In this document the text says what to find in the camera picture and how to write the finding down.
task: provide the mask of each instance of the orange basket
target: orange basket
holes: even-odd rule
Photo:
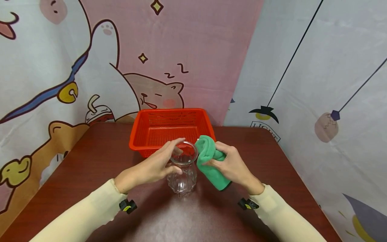
[[[129,147],[142,157],[149,157],[167,141],[184,137],[195,144],[200,135],[210,136],[216,141],[204,109],[146,109],[137,114]]]

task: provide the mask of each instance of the wooden table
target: wooden table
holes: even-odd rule
[[[29,241],[50,221],[90,192],[143,158],[128,148],[132,124],[90,127],[63,163],[17,217],[0,241]],[[269,131],[214,127],[217,140],[238,148],[251,172],[270,184],[327,241],[340,241],[319,206]],[[238,184],[220,192],[198,172],[189,196],[173,194],[165,179],[129,192],[138,208],[120,212],[88,241],[278,241],[252,210],[237,202],[248,194]]]

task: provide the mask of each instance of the hand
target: hand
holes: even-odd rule
[[[265,190],[264,185],[251,174],[234,146],[217,141],[215,147],[226,154],[225,160],[211,159],[204,165],[217,168],[227,179],[244,186],[250,195],[259,195]]]
[[[179,167],[171,166],[167,163],[171,158],[172,152],[180,152],[176,145],[184,140],[185,138],[179,138],[168,141],[143,162],[121,172],[114,179],[118,191],[126,194],[137,185],[156,182],[168,174],[183,174]]]

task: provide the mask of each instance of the sleeping cat illustration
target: sleeping cat illustration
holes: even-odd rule
[[[140,110],[156,108],[184,108],[180,92],[184,84],[181,82],[164,83],[136,73],[124,75],[133,88],[139,102]]]

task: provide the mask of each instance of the black clip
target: black clip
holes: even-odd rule
[[[247,210],[247,209],[257,209],[259,208],[258,204],[256,204],[255,202],[251,201],[250,199],[244,199],[242,198],[239,202],[238,202],[238,205],[243,209],[243,210]]]
[[[129,202],[128,199],[125,199],[122,202],[120,202],[120,209],[126,212],[127,214],[130,214],[136,208],[137,208],[137,205],[133,200]]]

